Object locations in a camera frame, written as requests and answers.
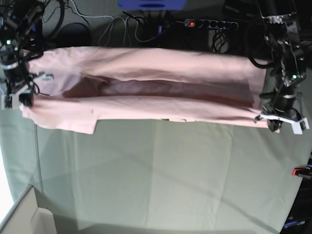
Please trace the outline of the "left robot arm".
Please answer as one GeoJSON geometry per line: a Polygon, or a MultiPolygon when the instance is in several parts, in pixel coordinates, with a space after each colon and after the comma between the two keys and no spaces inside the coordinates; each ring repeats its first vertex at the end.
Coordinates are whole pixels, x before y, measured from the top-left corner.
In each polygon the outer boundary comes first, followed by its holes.
{"type": "Polygon", "coordinates": [[[297,10],[292,0],[259,0],[257,6],[264,22],[264,41],[271,49],[272,61],[267,64],[256,62],[249,46],[249,32],[259,17],[246,27],[244,42],[250,62],[260,69],[271,69],[275,85],[271,92],[261,93],[264,100],[262,112],[254,122],[263,119],[268,128],[277,132],[283,123],[292,127],[295,135],[309,129],[308,119],[302,114],[299,84],[306,78],[308,50],[301,45],[297,10]]]}

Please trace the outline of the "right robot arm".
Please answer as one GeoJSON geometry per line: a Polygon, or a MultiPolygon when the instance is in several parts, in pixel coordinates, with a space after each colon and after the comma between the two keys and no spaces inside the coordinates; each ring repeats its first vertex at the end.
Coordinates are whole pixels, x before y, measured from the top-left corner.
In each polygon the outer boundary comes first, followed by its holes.
{"type": "Polygon", "coordinates": [[[60,16],[53,31],[42,35],[42,17],[48,0],[13,0],[0,12],[0,107],[17,109],[33,106],[39,94],[38,81],[52,80],[45,72],[30,72],[29,62],[43,56],[48,43],[59,31],[65,5],[58,1],[60,16]]]}

